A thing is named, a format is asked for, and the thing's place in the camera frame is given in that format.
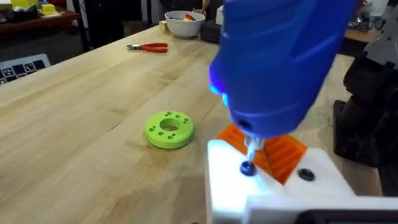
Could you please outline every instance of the green 3d printed ring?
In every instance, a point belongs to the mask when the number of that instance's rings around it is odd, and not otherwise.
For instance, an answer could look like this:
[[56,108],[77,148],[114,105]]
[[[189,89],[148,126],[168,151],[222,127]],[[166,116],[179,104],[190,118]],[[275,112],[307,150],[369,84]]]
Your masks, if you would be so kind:
[[145,136],[151,144],[163,149],[182,147],[192,140],[192,119],[176,111],[155,114],[145,124]]

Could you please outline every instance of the green ring hole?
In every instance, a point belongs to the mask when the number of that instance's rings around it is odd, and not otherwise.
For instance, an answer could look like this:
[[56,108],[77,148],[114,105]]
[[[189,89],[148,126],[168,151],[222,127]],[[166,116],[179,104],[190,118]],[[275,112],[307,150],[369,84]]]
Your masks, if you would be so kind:
[[180,128],[180,121],[174,118],[166,118],[159,124],[164,131],[175,131]]

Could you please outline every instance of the drill bit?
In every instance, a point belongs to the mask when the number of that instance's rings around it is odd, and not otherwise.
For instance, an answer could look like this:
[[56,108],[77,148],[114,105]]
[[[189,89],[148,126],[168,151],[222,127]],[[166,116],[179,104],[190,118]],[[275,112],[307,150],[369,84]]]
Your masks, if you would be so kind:
[[248,153],[246,154],[246,157],[250,162],[254,160],[256,151],[263,149],[265,142],[265,139],[253,138],[250,136],[246,136],[244,138],[244,144],[248,148]]

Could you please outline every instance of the orange 3d printed part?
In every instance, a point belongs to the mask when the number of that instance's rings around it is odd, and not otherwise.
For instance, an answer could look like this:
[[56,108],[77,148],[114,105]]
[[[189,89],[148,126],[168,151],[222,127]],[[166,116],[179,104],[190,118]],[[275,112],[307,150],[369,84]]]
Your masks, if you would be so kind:
[[[217,137],[228,142],[244,155],[247,148],[243,143],[244,134],[230,124]],[[289,135],[267,139],[264,150],[257,151],[253,163],[271,175],[281,184],[285,184],[289,175],[299,163],[307,147]]]

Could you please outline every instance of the blue light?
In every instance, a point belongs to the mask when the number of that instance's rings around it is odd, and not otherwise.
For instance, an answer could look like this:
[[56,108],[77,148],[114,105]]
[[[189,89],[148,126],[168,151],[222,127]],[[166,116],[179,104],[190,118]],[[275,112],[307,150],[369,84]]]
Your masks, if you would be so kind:
[[216,95],[220,94],[220,91],[212,84],[210,84],[210,91]]
[[228,95],[226,93],[221,94],[221,97],[223,99],[223,103],[225,106],[228,106]]

